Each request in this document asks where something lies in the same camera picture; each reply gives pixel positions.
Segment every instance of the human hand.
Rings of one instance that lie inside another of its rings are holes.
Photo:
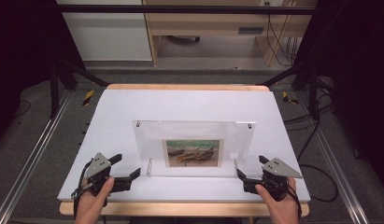
[[[96,197],[89,190],[80,196],[75,224],[93,224],[97,222],[104,207],[105,199],[113,188],[114,181],[115,179],[110,177]]]
[[[289,186],[296,190],[296,181],[293,178],[288,177],[288,182]],[[262,185],[256,185],[255,188],[267,204],[268,211],[270,212],[274,224],[299,223],[298,205],[291,195],[287,194],[281,202],[277,202]]]

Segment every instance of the black curtain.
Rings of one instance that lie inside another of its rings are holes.
[[[0,136],[14,117],[21,92],[50,79],[55,61],[85,69],[62,13],[37,10],[37,4],[57,3],[0,1]]]
[[[319,6],[340,8],[344,2],[319,0]],[[312,18],[296,63],[332,18]],[[334,103],[355,151],[371,162],[384,185],[384,0],[348,1],[312,56],[318,75],[334,80]],[[307,80],[308,73],[299,75]]]

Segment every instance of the painting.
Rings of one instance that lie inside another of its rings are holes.
[[[167,167],[220,167],[223,140],[163,140]]]

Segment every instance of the cable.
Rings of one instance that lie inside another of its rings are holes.
[[[328,95],[328,94],[323,94],[322,96],[320,96],[319,99],[317,100],[318,103],[317,103],[316,105],[318,106],[319,103],[320,103],[320,99],[321,99],[322,97],[324,97],[324,96],[327,96],[327,95]],[[331,106],[333,106],[333,104],[328,104],[328,105],[323,106],[322,108],[318,109],[319,114],[321,114],[321,110],[326,109],[326,108],[330,108]],[[312,134],[308,137],[308,139],[307,139],[305,145],[303,146],[301,152],[300,152],[299,155],[297,156],[297,161],[298,161],[298,162],[300,161],[300,159],[301,159],[303,153],[306,151],[306,148],[307,148],[307,146],[308,146],[308,143],[311,141],[311,139],[312,139],[312,137],[314,136],[314,133],[317,131],[319,125],[320,125],[320,116],[318,116],[318,119],[317,119],[317,122],[316,122],[316,125],[315,125],[315,127],[314,127],[314,130],[313,130]],[[300,167],[308,167],[308,168],[311,168],[311,169],[315,169],[315,170],[317,170],[317,171],[323,173],[323,174],[326,175],[326,176],[332,181],[332,183],[334,184],[334,190],[335,190],[335,192],[334,192],[334,196],[333,196],[332,198],[330,198],[330,199],[322,199],[322,198],[316,197],[314,194],[312,194],[312,195],[310,195],[310,197],[311,197],[312,199],[315,199],[315,200],[320,201],[320,202],[323,202],[323,203],[331,203],[331,202],[333,202],[333,201],[338,197],[338,186],[337,186],[337,184],[335,183],[334,179],[333,179],[329,174],[327,174],[327,173],[324,172],[322,169],[320,169],[320,168],[318,168],[318,167],[316,167],[316,166],[313,166],[313,165],[308,165],[308,164],[301,164],[301,163],[299,163],[299,166],[300,166]]]
[[[307,128],[311,127],[311,126],[314,126],[314,125],[316,125],[316,124],[317,124],[317,123],[313,123],[313,124],[310,124],[310,125],[307,125],[307,126],[305,126],[305,127],[303,127],[303,128],[298,128],[298,129],[287,129],[287,132],[301,131],[301,130],[307,129]]]
[[[276,32],[275,32],[274,29],[273,29],[273,26],[272,26],[272,24],[271,24],[270,14],[267,14],[267,17],[268,17],[268,23],[267,23],[267,44],[268,44],[269,48],[273,51],[273,54],[274,54],[274,56],[276,57],[277,62],[278,62],[279,64],[281,64],[281,65],[283,65],[283,66],[292,66],[292,65],[293,65],[292,60],[290,60],[290,58],[288,57],[288,55],[284,52],[284,49],[282,48],[282,44],[279,42],[279,38],[277,37]],[[286,21],[287,21],[288,17],[289,17],[289,15],[287,15],[287,16],[285,17],[285,21],[284,21],[284,23],[282,24],[282,28],[281,28],[281,33],[284,31],[284,28],[285,28]],[[279,48],[280,48],[281,51],[282,51],[282,54],[284,55],[285,59],[286,59],[289,63],[291,63],[291,64],[284,64],[284,63],[281,63],[281,62],[279,61],[279,59],[278,59],[278,57],[277,57],[277,54],[276,54],[276,52],[274,51],[273,47],[271,46],[270,41],[269,41],[269,38],[268,38],[268,32],[269,32],[270,28],[271,28],[272,33],[273,33],[273,35],[274,35],[274,37],[275,37],[275,39],[276,39],[276,41],[277,41],[277,43],[278,43],[278,45],[279,45]]]
[[[86,165],[84,165],[83,171],[81,172],[80,179],[78,181],[78,188],[73,191],[71,194],[71,198],[73,199],[73,216],[76,219],[76,215],[78,214],[78,201],[80,200],[80,196],[87,191],[87,189],[84,189],[82,187],[82,181],[84,174],[86,173],[87,168],[92,164],[93,159],[91,161],[87,162]]]
[[[324,175],[326,175],[331,181],[332,183],[334,183],[334,196],[330,199],[322,199],[322,198],[318,198],[316,197],[314,194],[310,195],[311,198],[317,200],[317,201],[320,201],[320,202],[323,202],[323,203],[331,203],[333,202],[334,200],[336,200],[338,194],[339,194],[339,189],[337,187],[337,184],[336,182],[334,181],[334,179],[328,174],[326,173],[325,171],[321,170],[320,168],[316,167],[316,166],[313,166],[313,165],[308,165],[308,164],[299,164],[300,167],[308,167],[308,168],[311,168],[311,169],[314,169],[314,170],[317,170],[321,173],[323,173]]]
[[[14,118],[19,117],[19,116],[25,114],[31,108],[31,103],[29,103],[28,101],[20,101],[20,103],[28,104],[28,108],[26,108],[24,111],[22,111],[19,115],[14,115]]]
[[[307,141],[305,142],[305,145],[302,147],[302,151],[300,151],[299,155],[297,156],[297,161],[300,160],[300,158],[302,157],[303,153],[306,151],[308,143],[310,143],[310,141],[313,138],[314,133],[317,131],[319,125],[320,125],[320,120],[318,119],[317,120],[317,125],[315,126],[315,128],[313,130],[313,133],[308,137]]]
[[[289,36],[287,40],[287,46],[286,46],[286,52],[288,57],[291,60],[291,63],[294,64],[294,60],[296,58],[296,50],[297,49],[297,37],[296,36]]]
[[[267,178],[265,181],[268,181],[270,182],[270,184],[275,185],[278,189],[284,190],[287,194],[289,194],[294,199],[297,205],[297,216],[300,219],[300,217],[302,216],[302,205],[299,202],[299,198],[297,197],[296,190],[294,190],[293,187],[291,187],[289,184],[287,184],[288,186],[287,189],[284,189],[281,185],[279,185],[279,183],[277,183],[274,180]]]
[[[331,111],[331,110],[334,110],[333,108],[331,108],[334,104],[328,104],[326,106],[323,106],[319,112],[321,114],[324,114],[328,111]],[[311,114],[306,114],[306,115],[303,115],[301,117],[297,117],[297,118],[294,118],[294,119],[286,119],[284,120],[284,124],[285,125],[289,125],[289,124],[294,124],[294,123],[299,123],[299,122],[302,122],[302,121],[305,121],[306,119],[308,119],[309,117],[311,116]]]
[[[283,65],[283,66],[291,66],[291,64],[284,64],[284,63],[281,63],[281,62],[279,61],[279,59],[278,59],[278,57],[277,57],[277,54],[276,54],[276,52],[274,51],[273,47],[271,47],[270,40],[268,39],[268,32],[269,32],[270,28],[273,30],[273,27],[271,26],[270,14],[268,14],[267,16],[268,16],[268,23],[267,23],[267,44],[268,44],[268,47],[273,51],[274,57],[276,57],[277,62],[278,62],[279,64],[281,64],[281,65]],[[278,42],[278,44],[279,44],[279,40],[277,39],[277,35],[276,35],[276,33],[274,32],[274,30],[273,30],[273,34],[274,34],[274,36],[275,36],[275,38],[276,38],[276,40],[277,40],[277,42]],[[279,44],[279,47],[281,48],[282,53],[285,55],[284,50],[282,49],[282,47],[281,47],[280,44]]]

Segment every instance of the white cabinet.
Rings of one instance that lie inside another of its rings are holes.
[[[57,0],[58,4],[141,5],[140,0]],[[83,61],[151,61],[143,13],[64,13]]]

